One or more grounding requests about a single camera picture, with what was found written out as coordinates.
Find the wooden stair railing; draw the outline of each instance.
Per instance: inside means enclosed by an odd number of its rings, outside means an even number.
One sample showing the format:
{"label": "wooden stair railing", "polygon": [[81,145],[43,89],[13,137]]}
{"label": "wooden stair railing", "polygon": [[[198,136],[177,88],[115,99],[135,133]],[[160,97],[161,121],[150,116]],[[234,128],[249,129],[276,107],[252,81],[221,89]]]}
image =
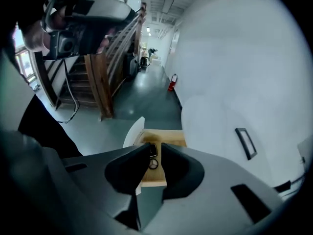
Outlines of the wooden stair railing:
{"label": "wooden stair railing", "polygon": [[[98,55],[81,56],[70,69],[69,78],[74,97],[81,105],[98,107],[100,120],[113,117],[112,95],[124,81],[123,60],[132,43],[134,44],[134,56],[139,57],[139,43],[145,11],[146,4],[142,3],[141,8],[136,11],[137,16],[112,38],[106,51]],[[59,96],[52,87],[55,74],[60,69],[59,61],[45,65],[41,52],[36,52],[34,56],[50,103],[55,108],[59,105],[59,101],[73,104],[66,82],[64,82]]]}
{"label": "wooden stair railing", "polygon": [[110,43],[107,50],[100,55],[85,56],[86,70],[94,99],[100,110],[100,120],[113,117],[112,94],[124,81],[123,59],[132,41],[135,55],[138,57],[142,24],[146,4],[142,3],[138,15]]}

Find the fire extinguisher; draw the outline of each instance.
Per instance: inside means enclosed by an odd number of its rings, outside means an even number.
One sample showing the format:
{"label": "fire extinguisher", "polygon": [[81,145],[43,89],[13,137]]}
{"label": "fire extinguisher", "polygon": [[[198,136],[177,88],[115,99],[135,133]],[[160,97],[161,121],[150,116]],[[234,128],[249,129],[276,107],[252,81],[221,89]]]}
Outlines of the fire extinguisher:
{"label": "fire extinguisher", "polygon": [[172,76],[170,86],[168,87],[168,90],[169,90],[170,92],[174,89],[174,86],[175,86],[175,84],[176,84],[176,81],[177,81],[177,75],[174,74],[174,75]]}

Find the corridor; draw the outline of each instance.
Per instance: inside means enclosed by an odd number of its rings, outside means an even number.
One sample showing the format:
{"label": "corridor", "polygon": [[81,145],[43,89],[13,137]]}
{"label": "corridor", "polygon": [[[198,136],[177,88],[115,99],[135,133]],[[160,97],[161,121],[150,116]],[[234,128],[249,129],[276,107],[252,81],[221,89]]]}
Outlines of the corridor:
{"label": "corridor", "polygon": [[169,79],[161,66],[148,66],[136,78],[125,82],[113,98],[114,118],[145,118],[145,128],[181,129],[180,109]]}
{"label": "corridor", "polygon": [[[168,86],[163,68],[149,66],[121,86],[113,98],[113,119],[100,122],[97,108],[81,106],[71,122],[61,125],[83,155],[122,148],[129,129],[142,116],[145,128],[181,130],[180,109]],[[73,113],[72,105],[55,111],[42,89],[36,95],[56,120],[66,120]]]}

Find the black camera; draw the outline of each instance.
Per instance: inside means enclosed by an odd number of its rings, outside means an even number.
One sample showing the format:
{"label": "black camera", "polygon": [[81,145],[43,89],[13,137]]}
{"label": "black camera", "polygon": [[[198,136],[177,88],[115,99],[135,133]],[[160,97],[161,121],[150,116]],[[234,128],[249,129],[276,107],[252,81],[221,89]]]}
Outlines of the black camera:
{"label": "black camera", "polygon": [[[114,28],[122,30],[135,12],[118,0],[47,0],[42,18],[43,30],[51,36],[50,52],[45,60],[96,54],[103,38]],[[64,29],[51,27],[52,9],[65,8]]]}

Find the staircase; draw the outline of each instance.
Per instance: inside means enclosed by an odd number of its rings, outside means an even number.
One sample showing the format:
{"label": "staircase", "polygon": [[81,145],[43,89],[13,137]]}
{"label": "staircase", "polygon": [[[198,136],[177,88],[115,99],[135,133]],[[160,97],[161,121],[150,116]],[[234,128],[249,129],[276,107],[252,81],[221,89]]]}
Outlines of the staircase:
{"label": "staircase", "polygon": [[[112,95],[123,81],[123,61],[126,53],[134,53],[139,61],[139,42],[144,22],[146,4],[136,12],[136,17],[110,40],[109,46],[99,55],[71,57],[67,59],[71,91],[80,105],[100,110],[100,119],[113,117]],[[37,73],[50,104],[74,104],[69,93],[61,61],[44,62],[43,54],[34,56]]]}
{"label": "staircase", "polygon": [[[94,99],[90,87],[85,60],[83,56],[80,56],[77,59],[68,75],[72,93],[74,97],[79,101],[80,105],[97,107],[97,103]],[[74,104],[74,101],[68,91],[66,81],[61,90],[59,100],[62,104]]]}
{"label": "staircase", "polygon": [[[110,67],[111,62],[114,62],[116,66],[118,67],[114,75],[115,77],[118,77],[119,79],[116,79],[112,81],[112,83],[110,83],[111,94],[114,93],[114,90],[116,89],[117,86],[119,86],[121,79],[123,79],[123,69],[121,66],[121,64],[123,63],[123,55],[121,58],[119,58],[119,60],[117,58],[114,59],[114,56],[116,55],[118,49],[123,44],[123,41],[125,40],[127,34],[130,33],[131,28],[136,23],[137,23],[137,20],[131,23],[129,25],[130,28],[124,32],[123,36],[120,36],[122,31],[119,31],[118,33],[116,33],[113,36],[113,38],[110,40],[110,44],[107,46],[105,50],[105,52],[107,53],[106,55],[107,67],[108,68]],[[126,51],[128,51],[129,46],[131,45],[133,41],[134,41],[134,36],[132,36],[131,40],[128,41],[128,43],[126,43],[127,44]],[[93,96],[92,90],[91,90],[84,56],[80,56],[77,59],[77,61],[72,66],[68,75],[70,78],[70,86],[71,86],[72,93],[74,97],[79,101],[80,105],[89,106],[89,107],[98,107],[96,100]],[[74,104],[74,101],[68,91],[66,81],[63,84],[63,88],[60,93],[59,100],[62,104]]]}

